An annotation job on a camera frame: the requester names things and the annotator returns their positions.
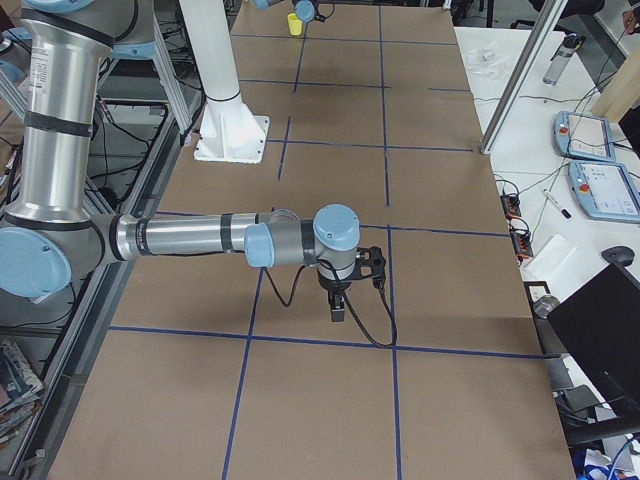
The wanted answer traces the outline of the yellow paper cup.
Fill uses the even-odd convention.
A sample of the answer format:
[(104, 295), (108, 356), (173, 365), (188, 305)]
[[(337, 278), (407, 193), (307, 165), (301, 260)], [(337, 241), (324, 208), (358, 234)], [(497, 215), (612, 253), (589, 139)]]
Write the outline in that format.
[(289, 34), (294, 37), (301, 36), (303, 34), (304, 23), (297, 17), (295, 13), (287, 15), (287, 25)]

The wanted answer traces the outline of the orange black power strip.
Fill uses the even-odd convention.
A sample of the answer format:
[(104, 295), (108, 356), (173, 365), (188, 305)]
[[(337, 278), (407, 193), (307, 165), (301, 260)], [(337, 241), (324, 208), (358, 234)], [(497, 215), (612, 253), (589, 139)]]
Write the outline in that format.
[(516, 193), (502, 194), (501, 205), (507, 220), (521, 219), (520, 198)]

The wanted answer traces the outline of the white paper pad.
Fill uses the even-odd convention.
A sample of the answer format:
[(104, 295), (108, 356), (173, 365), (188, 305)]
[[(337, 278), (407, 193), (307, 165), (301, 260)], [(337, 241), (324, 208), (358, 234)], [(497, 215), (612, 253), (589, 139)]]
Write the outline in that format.
[(577, 246), (564, 236), (554, 234), (524, 267), (524, 272), (535, 280), (550, 280), (576, 250)]

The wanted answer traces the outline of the black marker pen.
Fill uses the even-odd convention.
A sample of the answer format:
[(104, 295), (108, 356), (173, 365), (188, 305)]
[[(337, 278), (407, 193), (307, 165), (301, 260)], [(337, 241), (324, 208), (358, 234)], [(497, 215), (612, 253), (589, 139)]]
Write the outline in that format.
[(559, 203), (559, 201), (555, 198), (555, 196), (551, 193), (549, 189), (543, 189), (542, 193), (545, 196), (545, 198), (563, 215), (564, 218), (566, 219), (572, 218), (571, 213), (563, 205)]

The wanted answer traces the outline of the black monitor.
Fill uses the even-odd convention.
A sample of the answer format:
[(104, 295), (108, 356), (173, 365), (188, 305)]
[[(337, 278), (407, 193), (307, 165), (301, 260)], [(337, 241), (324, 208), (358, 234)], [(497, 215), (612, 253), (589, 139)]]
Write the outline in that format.
[(619, 416), (639, 412), (639, 281), (610, 264), (557, 306), (548, 321)]

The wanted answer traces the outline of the upper teach pendant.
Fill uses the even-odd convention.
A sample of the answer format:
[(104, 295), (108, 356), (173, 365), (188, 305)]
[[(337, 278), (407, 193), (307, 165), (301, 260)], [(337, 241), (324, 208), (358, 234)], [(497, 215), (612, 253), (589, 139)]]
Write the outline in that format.
[(552, 136), (560, 155), (579, 160), (616, 161), (611, 126), (605, 118), (561, 111), (554, 118)]

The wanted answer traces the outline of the teach pendant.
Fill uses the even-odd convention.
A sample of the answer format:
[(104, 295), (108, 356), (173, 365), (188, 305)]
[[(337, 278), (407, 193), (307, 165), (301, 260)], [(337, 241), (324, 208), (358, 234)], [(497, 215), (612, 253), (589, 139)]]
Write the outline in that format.
[(639, 223), (639, 190), (622, 163), (572, 160), (569, 183), (592, 220)]
[(554, 118), (552, 136), (560, 155), (579, 160), (616, 161), (611, 126), (605, 118), (561, 111)]

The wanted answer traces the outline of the lower teach pendant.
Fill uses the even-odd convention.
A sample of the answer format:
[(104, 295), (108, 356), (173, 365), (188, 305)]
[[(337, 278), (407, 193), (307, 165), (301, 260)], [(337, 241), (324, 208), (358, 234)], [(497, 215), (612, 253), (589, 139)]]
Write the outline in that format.
[(639, 223), (639, 190), (622, 163), (572, 160), (569, 183), (592, 220)]

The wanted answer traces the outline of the clear water bottle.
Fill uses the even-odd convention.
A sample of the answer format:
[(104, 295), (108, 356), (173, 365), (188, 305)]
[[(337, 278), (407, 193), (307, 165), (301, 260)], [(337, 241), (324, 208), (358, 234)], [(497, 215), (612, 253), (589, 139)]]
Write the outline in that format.
[(561, 44), (553, 54), (550, 65), (547, 68), (543, 83), (546, 85), (556, 85), (566, 69), (570, 59), (576, 51), (584, 44), (586, 38), (577, 33), (567, 34)]

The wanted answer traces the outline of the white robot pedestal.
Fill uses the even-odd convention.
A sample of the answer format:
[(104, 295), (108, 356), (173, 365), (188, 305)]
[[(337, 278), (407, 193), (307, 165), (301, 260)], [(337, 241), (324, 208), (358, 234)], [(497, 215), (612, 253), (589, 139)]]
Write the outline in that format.
[(194, 158), (260, 163), (270, 119), (243, 101), (223, 3), (185, 0), (180, 8), (206, 101)]

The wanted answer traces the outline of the aluminium frame post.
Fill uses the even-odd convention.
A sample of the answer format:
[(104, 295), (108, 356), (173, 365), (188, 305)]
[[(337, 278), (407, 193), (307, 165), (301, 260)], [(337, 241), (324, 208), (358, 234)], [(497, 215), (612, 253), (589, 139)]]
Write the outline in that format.
[(482, 154), (489, 155), (495, 147), (524, 82), (567, 3), (567, 0), (544, 2), (480, 142), (479, 148)]

